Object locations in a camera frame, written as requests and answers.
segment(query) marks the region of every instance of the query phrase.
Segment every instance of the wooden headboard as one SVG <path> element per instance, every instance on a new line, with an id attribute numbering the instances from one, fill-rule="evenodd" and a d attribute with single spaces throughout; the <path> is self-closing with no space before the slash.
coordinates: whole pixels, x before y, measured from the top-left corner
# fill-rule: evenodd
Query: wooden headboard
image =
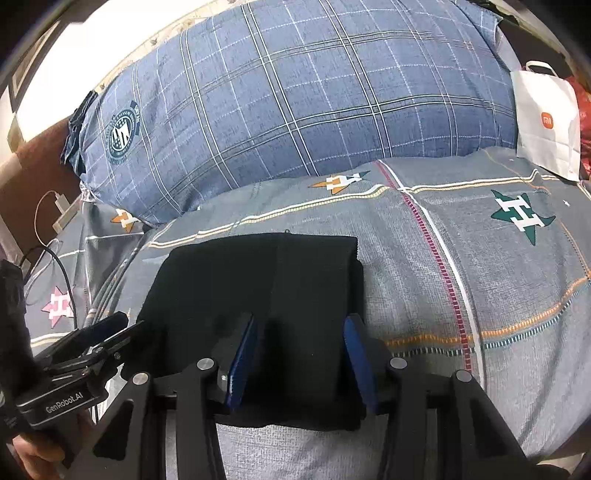
<path id="1" fill-rule="evenodd" d="M 0 216 L 23 253 L 39 243 L 33 219 L 41 196 L 55 190 L 72 203 L 80 194 L 80 179 L 69 165 L 60 164 L 67 134 L 64 119 L 21 145 L 0 165 Z M 60 211 L 54 201 L 55 197 L 48 195 L 37 215 L 37 231 L 45 243 L 56 236 L 52 225 Z M 36 252 L 30 260 L 35 261 L 39 254 Z"/>

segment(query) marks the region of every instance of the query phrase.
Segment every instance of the star pattern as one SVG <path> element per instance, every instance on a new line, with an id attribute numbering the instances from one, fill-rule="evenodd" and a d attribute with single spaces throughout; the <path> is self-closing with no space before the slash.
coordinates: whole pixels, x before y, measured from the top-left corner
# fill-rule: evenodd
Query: star pattern
<path id="1" fill-rule="evenodd" d="M 49 313 L 51 328 L 55 327 L 62 317 L 74 318 L 69 293 L 63 294 L 59 288 L 55 287 L 50 298 L 50 302 L 41 311 Z"/>
<path id="2" fill-rule="evenodd" d="M 131 215 L 129 212 L 122 210 L 120 208 L 117 208 L 115 210 L 117 210 L 117 216 L 111 219 L 111 223 L 120 223 L 122 228 L 127 233 L 130 233 L 131 229 L 134 227 L 134 223 L 139 222 L 139 219 Z"/>
<path id="3" fill-rule="evenodd" d="M 503 195 L 496 190 L 492 190 L 495 194 L 496 202 L 501 206 L 491 218 L 502 220 L 504 222 L 514 223 L 520 232 L 525 233 L 530 243 L 535 246 L 535 227 L 548 226 L 556 216 L 540 217 L 531 208 L 530 198 L 524 193 L 518 195 L 516 199 Z"/>
<path id="4" fill-rule="evenodd" d="M 368 173 L 369 170 L 354 173 L 353 175 L 337 175 L 335 177 L 328 177 L 326 181 L 314 183 L 313 185 L 310 185 L 310 187 L 325 187 L 326 190 L 330 190 L 332 195 L 336 195 L 352 183 L 363 180 L 363 177 L 365 177 Z"/>

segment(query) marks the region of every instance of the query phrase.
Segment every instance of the white paper bag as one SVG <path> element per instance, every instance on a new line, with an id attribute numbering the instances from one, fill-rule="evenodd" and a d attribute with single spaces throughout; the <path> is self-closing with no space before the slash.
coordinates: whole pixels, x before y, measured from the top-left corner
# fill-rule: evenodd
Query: white paper bag
<path id="1" fill-rule="evenodd" d="M 545 67 L 553 75 L 535 73 Z M 517 110 L 517 156 L 573 181 L 579 181 L 581 131 L 574 89 L 547 63 L 529 61 L 511 72 Z"/>

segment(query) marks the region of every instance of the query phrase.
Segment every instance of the folded black cloth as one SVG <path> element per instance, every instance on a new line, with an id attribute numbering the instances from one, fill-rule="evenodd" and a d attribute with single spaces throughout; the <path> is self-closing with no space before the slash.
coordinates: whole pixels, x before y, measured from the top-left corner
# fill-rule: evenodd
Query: folded black cloth
<path id="1" fill-rule="evenodd" d="M 349 313 L 363 313 L 357 239 L 264 233 L 170 252 L 138 316 L 164 331 L 125 364 L 159 377 L 210 355 L 226 319 L 258 322 L 242 405 L 218 423 L 355 430 L 365 409 L 343 343 Z"/>

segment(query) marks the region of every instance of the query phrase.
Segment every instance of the black device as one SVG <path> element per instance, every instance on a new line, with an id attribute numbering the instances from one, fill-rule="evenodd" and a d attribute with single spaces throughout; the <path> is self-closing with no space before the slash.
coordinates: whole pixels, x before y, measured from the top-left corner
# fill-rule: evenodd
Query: black device
<path id="1" fill-rule="evenodd" d="M 103 401 L 117 366 L 143 346 L 158 345 L 162 332 L 144 322 L 128 327 L 125 314 L 117 312 L 74 330 L 33 359 L 22 275 L 13 267 L 0 265 L 0 307 L 7 319 L 0 324 L 0 434 L 5 441 L 32 430 L 48 432 L 75 454 L 65 462 L 66 480 L 164 480 L 164 425 L 174 410 L 179 480 L 226 478 L 215 416 L 241 402 L 256 345 L 252 315 L 234 319 L 234 329 L 212 348 L 213 358 L 166 377 L 136 373 L 82 445 L 64 426 Z M 582 468 L 587 470 L 571 477 L 556 467 L 531 464 L 469 372 L 425 374 L 412 359 L 393 358 L 381 340 L 369 337 L 356 314 L 343 321 L 342 332 L 364 404 L 374 414 L 388 415 L 379 480 L 578 480 L 591 473 L 586 458 Z M 437 419 L 437 439 L 429 451 L 436 461 L 426 468 L 429 411 Z M 0 467 L 11 472 L 6 478 L 18 471 L 7 450 Z"/>

